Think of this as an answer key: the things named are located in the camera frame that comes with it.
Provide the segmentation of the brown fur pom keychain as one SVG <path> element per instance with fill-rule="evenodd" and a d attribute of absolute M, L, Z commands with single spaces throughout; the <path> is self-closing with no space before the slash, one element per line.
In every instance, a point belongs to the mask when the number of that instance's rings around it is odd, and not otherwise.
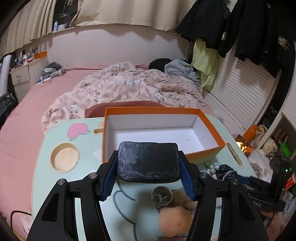
<path fill-rule="evenodd" d="M 173 207 L 181 206 L 188 211 L 194 211 L 197 207 L 197 202 L 194 202 L 187 196 L 184 188 L 172 191 L 171 205 Z"/>

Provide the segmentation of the shiny steel cup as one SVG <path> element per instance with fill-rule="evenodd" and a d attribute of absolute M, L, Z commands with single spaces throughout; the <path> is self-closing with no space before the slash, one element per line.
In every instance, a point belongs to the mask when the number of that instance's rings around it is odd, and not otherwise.
<path fill-rule="evenodd" d="M 171 203 L 173 194 L 165 186 L 158 186 L 152 191 L 151 197 L 155 204 L 165 206 Z"/>

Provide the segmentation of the black patterned cushion pouch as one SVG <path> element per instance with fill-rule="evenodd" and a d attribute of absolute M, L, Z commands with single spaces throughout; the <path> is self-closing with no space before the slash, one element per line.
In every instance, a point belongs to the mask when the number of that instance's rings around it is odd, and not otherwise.
<path fill-rule="evenodd" d="M 126 182 L 149 184 L 180 180 L 177 144 L 121 142 L 118 148 L 117 177 Z"/>

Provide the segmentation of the black drawstring pouch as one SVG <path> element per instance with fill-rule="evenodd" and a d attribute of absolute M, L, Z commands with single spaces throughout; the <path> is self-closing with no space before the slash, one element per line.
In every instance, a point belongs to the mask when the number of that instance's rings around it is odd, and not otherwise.
<path fill-rule="evenodd" d="M 237 172 L 226 164 L 222 164 L 216 167 L 216 177 L 221 181 L 230 181 L 232 179 L 237 179 L 243 184 L 248 184 L 249 178 L 237 174 Z"/>

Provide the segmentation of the tan round plush toy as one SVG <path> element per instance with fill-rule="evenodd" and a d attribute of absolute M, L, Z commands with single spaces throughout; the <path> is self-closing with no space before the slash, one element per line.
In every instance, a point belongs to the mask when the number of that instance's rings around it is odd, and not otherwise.
<path fill-rule="evenodd" d="M 190 212 L 181 206 L 162 208 L 159 212 L 159 229 L 165 237 L 175 237 L 190 230 Z"/>

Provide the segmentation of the mint green lap table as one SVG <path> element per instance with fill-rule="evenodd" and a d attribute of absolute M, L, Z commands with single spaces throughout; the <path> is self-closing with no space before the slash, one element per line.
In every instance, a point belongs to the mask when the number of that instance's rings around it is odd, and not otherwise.
<path fill-rule="evenodd" d="M 248 159 L 224 125 L 210 122 L 226 146 L 211 160 L 197 164 L 205 171 L 213 163 L 226 164 L 241 176 L 253 176 Z M 76 181 L 97 171 L 102 163 L 102 118 L 67 120 L 45 135 L 36 163 L 32 188 L 32 215 L 36 216 L 59 179 Z M 100 204 L 112 240 L 155 240 L 161 236 L 159 213 L 151 198 L 153 184 L 116 182 L 112 194 Z"/>

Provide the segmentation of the orange cardboard box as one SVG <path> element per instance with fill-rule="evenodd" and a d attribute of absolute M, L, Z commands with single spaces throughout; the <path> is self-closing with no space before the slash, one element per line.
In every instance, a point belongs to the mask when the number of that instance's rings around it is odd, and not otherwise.
<path fill-rule="evenodd" d="M 107 108 L 102 161 L 107 162 L 123 141 L 175 143 L 195 164 L 211 161 L 225 146 L 200 109 L 160 106 Z"/>

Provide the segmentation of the pink patterned duvet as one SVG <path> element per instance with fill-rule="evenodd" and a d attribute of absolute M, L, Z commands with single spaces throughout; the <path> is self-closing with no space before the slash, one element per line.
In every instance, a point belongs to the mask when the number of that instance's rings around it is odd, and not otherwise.
<path fill-rule="evenodd" d="M 57 97 L 42 116 L 41 130 L 46 133 L 60 121 L 84 118 L 86 109 L 96 104 L 126 101 L 202 110 L 206 106 L 192 80 L 122 62 L 87 75 L 72 90 Z"/>

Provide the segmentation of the grey clothes pile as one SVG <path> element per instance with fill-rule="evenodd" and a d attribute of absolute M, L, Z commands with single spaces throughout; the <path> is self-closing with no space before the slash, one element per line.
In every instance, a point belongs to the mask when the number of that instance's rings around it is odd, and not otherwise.
<path fill-rule="evenodd" d="M 164 67 L 164 73 L 171 76 L 182 76 L 192 80 L 198 89 L 201 88 L 201 73 L 184 60 L 175 59 Z"/>

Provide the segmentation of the clothes heap on bed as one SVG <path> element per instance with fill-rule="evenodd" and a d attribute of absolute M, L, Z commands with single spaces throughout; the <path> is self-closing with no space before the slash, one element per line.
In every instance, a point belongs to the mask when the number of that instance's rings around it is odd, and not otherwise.
<path fill-rule="evenodd" d="M 38 78 L 36 84 L 45 82 L 46 79 L 53 79 L 55 77 L 62 76 L 66 73 L 66 69 L 57 62 L 50 63 L 43 69 L 41 77 Z"/>

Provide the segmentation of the black garment on bed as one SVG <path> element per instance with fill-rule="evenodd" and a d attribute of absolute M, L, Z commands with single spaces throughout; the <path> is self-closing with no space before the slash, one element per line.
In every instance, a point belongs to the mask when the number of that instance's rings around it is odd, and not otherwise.
<path fill-rule="evenodd" d="M 171 62 L 171 59 L 169 59 L 169 58 L 159 58 L 159 59 L 152 61 L 149 64 L 149 69 L 156 69 L 161 72 L 164 72 L 165 65 L 167 65 L 170 62 Z"/>

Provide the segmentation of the white paper roll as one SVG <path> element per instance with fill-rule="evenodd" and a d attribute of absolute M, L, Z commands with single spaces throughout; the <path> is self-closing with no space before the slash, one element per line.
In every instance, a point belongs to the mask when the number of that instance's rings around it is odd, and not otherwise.
<path fill-rule="evenodd" d="M 8 92 L 8 76 L 10 71 L 11 55 L 7 55 L 3 59 L 1 66 L 0 96 Z"/>

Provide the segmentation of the white spray bottle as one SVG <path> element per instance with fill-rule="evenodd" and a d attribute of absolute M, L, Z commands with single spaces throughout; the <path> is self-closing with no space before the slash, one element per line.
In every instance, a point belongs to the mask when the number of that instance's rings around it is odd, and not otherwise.
<path fill-rule="evenodd" d="M 57 31 L 57 28 L 58 28 L 58 21 L 55 21 L 53 32 L 56 32 Z"/>

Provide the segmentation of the black hanging clothes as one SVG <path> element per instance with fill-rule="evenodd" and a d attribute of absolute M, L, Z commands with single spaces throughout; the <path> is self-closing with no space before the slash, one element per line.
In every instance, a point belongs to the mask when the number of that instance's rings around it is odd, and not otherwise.
<path fill-rule="evenodd" d="M 249 59 L 272 76 L 283 73 L 295 57 L 295 1 L 196 1 L 175 32 L 189 42 L 201 39 L 221 57 L 235 47 L 235 57 Z"/>

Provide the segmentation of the beige curtains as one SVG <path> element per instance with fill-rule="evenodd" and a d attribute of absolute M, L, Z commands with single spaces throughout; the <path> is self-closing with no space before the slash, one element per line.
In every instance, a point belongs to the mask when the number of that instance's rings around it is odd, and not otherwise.
<path fill-rule="evenodd" d="M 78 1 L 70 27 L 136 25 L 173 31 L 194 1 Z M 1 38 L 1 55 L 11 53 L 52 32 L 56 1 L 30 1 L 14 17 Z"/>

